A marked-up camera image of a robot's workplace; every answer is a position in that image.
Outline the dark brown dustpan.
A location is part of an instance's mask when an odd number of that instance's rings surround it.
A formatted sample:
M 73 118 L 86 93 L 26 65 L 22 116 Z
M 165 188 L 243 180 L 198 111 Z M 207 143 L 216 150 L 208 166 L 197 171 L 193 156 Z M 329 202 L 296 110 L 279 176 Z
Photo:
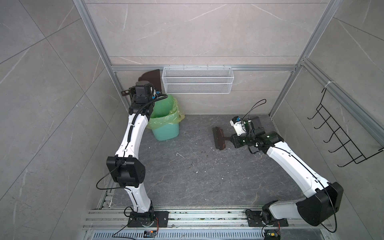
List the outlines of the dark brown dustpan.
M 154 85 L 156 91 L 162 92 L 162 75 L 159 69 L 142 74 L 138 81 L 147 81 Z

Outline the dark brown hand brush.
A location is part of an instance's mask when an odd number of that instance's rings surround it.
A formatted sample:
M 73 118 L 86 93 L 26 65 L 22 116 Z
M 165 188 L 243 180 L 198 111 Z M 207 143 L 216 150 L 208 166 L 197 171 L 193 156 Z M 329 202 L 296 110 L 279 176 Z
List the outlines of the dark brown hand brush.
M 214 136 L 214 142 L 215 142 L 215 147 L 218 150 L 224 150 L 226 148 L 226 141 L 232 142 L 231 137 L 225 137 L 224 136 L 224 131 L 220 127 L 214 127 L 212 129 L 213 131 L 213 136 Z

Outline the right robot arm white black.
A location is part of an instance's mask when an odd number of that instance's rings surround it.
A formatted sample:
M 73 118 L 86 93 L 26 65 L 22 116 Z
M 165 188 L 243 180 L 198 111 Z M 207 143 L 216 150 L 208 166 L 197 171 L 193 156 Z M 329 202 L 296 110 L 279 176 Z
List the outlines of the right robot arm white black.
M 260 122 L 254 123 L 249 113 L 233 117 L 230 124 L 235 133 L 227 138 L 220 131 L 216 138 L 217 148 L 223 149 L 225 141 L 230 141 L 235 148 L 256 148 L 257 152 L 263 152 L 282 167 L 303 192 L 302 199 L 272 201 L 264 205 L 261 217 L 266 226 L 284 219 L 302 219 L 317 227 L 324 226 L 328 218 L 336 218 L 344 193 L 339 183 L 332 183 L 314 171 L 277 132 L 267 133 Z

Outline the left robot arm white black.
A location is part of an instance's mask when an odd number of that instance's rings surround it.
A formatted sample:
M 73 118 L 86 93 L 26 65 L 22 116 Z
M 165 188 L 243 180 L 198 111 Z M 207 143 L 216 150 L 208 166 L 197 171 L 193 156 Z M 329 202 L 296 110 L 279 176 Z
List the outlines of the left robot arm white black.
M 145 166 L 139 161 L 139 148 L 144 131 L 150 121 L 155 102 L 165 100 L 168 96 L 161 94 L 148 81 L 138 81 L 128 89 L 131 99 L 129 120 L 122 143 L 115 155 L 108 157 L 106 164 L 107 176 L 123 189 L 133 205 L 129 223 L 136 222 L 150 227 L 155 221 L 152 201 L 144 186 Z

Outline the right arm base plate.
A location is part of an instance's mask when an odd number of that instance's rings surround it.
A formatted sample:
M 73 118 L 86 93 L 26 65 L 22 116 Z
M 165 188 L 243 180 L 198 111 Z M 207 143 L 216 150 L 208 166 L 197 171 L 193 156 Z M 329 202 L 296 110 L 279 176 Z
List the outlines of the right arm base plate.
M 287 219 L 276 219 L 267 211 L 245 210 L 249 227 L 288 227 Z

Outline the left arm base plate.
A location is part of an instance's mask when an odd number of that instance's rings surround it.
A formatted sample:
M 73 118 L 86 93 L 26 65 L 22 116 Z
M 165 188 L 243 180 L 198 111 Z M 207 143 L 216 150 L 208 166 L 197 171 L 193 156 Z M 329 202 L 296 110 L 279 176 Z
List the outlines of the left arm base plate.
M 147 213 L 131 213 L 129 216 L 128 228 L 168 226 L 169 212 L 155 211 Z

